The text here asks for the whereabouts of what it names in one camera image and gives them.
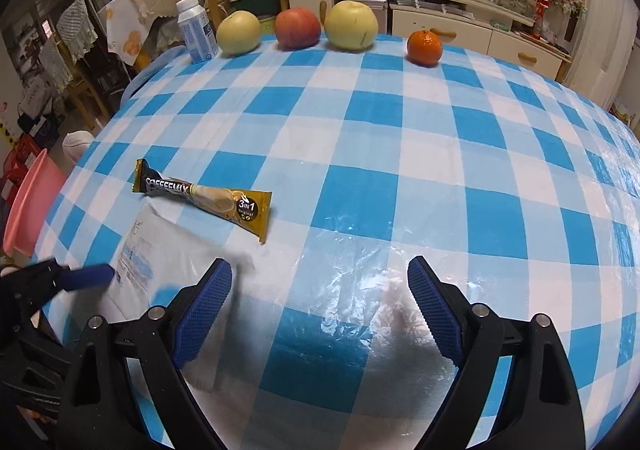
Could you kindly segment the pink plastic basin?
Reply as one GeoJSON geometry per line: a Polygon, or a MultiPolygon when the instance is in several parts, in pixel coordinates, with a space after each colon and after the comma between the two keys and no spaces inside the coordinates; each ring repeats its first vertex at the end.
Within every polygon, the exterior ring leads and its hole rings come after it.
{"type": "Polygon", "coordinates": [[[9,212],[2,242],[7,255],[32,256],[44,220],[65,181],[66,175],[48,152],[41,151],[29,167],[9,212]]]}

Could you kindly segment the white blue pouch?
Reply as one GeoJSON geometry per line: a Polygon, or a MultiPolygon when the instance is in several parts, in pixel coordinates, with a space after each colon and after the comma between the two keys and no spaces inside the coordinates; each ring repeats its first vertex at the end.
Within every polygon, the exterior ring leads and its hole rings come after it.
{"type": "Polygon", "coordinates": [[[115,258],[115,277],[103,303],[116,320],[139,318],[155,305],[166,306],[185,286],[192,285],[217,258],[232,269],[229,296],[198,355],[183,368],[186,381],[201,392],[212,392],[233,301],[239,296],[242,279],[255,274],[249,254],[228,250],[160,216],[144,203],[115,258]]]}

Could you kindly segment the coffeemix stick sachet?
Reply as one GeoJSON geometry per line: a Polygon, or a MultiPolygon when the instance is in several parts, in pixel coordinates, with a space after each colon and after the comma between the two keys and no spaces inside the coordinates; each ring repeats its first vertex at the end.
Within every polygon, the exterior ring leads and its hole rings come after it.
{"type": "Polygon", "coordinates": [[[232,222],[266,242],[271,192],[216,188],[175,178],[165,178],[138,158],[134,166],[132,191],[146,196],[164,196],[191,203],[204,212],[232,222]]]}

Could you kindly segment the white stool cushion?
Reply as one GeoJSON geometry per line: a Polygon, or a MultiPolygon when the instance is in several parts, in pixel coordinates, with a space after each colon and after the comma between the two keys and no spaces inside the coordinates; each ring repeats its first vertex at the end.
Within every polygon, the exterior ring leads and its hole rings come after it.
{"type": "Polygon", "coordinates": [[[62,141],[62,151],[65,157],[76,165],[88,147],[92,145],[94,136],[88,130],[76,130],[76,132],[69,132],[62,141]]]}

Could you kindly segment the blue white checkered tablecloth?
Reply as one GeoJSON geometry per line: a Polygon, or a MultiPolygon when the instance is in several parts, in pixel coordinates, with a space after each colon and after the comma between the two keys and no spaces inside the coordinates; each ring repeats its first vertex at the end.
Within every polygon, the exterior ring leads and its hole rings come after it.
{"type": "Polygon", "coordinates": [[[402,40],[159,70],[68,177],[35,255],[114,262],[144,204],[139,158],[169,177],[268,191],[259,241],[166,199],[153,206],[236,263],[227,319],[191,366],[232,449],[410,449],[454,377],[407,285],[423,256],[506,318],[548,314],[597,444],[639,383],[639,145],[553,80],[402,40]]]}

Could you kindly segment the blue folded cloth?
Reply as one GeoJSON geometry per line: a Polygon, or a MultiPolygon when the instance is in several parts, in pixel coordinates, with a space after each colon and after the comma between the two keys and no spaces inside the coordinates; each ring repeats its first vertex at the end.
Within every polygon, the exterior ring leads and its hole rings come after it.
{"type": "Polygon", "coordinates": [[[185,54],[187,51],[186,46],[179,45],[168,48],[157,56],[146,68],[140,71],[125,88],[122,93],[122,98],[120,98],[120,107],[123,108],[126,102],[155,74],[163,68],[166,68],[171,61],[174,61],[175,58],[185,54]]]}

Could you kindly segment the wooden dining table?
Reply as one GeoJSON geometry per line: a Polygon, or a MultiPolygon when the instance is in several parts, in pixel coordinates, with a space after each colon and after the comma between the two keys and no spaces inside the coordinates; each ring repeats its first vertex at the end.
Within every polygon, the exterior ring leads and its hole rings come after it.
{"type": "Polygon", "coordinates": [[[112,0],[101,14],[105,19],[108,51],[137,72],[146,68],[151,58],[144,51],[144,43],[155,21],[154,14],[141,12],[135,0],[112,0]]]}

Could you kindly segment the white blue milk bottle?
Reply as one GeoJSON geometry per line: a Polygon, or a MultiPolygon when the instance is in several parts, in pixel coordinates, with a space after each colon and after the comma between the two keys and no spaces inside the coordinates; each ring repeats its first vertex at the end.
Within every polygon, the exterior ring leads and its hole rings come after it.
{"type": "Polygon", "coordinates": [[[218,54],[214,29],[198,0],[178,0],[178,28],[194,63],[212,60],[218,54]]]}

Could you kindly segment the yellow pear near bottle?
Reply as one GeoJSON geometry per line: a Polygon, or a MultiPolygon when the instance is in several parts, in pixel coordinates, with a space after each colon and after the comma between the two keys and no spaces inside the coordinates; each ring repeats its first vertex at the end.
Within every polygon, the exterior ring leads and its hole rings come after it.
{"type": "Polygon", "coordinates": [[[253,51],[262,42],[259,20],[245,10],[232,12],[218,26],[216,40],[226,56],[239,56],[253,51]]]}

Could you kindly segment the red apple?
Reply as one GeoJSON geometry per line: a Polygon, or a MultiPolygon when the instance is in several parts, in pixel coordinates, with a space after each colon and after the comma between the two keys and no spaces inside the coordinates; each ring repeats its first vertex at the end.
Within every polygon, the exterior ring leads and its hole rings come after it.
{"type": "Polygon", "coordinates": [[[276,34],[281,48],[287,50],[303,49],[318,43],[321,25],[311,10],[290,8],[277,15],[274,21],[274,34],[276,34]]]}

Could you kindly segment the yellow pear near orange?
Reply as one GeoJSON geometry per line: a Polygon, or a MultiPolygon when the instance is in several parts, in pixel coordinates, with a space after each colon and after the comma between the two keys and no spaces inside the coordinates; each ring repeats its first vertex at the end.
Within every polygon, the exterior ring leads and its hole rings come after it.
{"type": "Polygon", "coordinates": [[[370,7],[356,0],[342,0],[324,19],[324,32],[337,49],[364,51],[378,36],[378,19],[370,7]]]}

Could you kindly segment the small orange tangerine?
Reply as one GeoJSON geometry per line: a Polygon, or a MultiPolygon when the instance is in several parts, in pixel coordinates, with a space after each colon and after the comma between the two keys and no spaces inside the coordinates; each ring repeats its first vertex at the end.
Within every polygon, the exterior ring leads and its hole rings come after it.
{"type": "Polygon", "coordinates": [[[407,58],[418,66],[436,66],[442,58],[442,42],[431,31],[414,31],[407,40],[407,58]]]}

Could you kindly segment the cream tv cabinet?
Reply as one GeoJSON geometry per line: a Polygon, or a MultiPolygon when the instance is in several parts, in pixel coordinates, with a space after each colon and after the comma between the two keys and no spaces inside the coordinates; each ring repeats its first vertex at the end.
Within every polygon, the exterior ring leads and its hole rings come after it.
{"type": "MultiPolygon", "coordinates": [[[[341,0],[279,0],[283,9],[306,7],[319,18],[341,0]]],[[[403,38],[417,30],[445,45],[466,48],[524,66],[559,82],[572,63],[566,52],[524,32],[532,19],[488,0],[386,0],[384,33],[403,38]]]]}

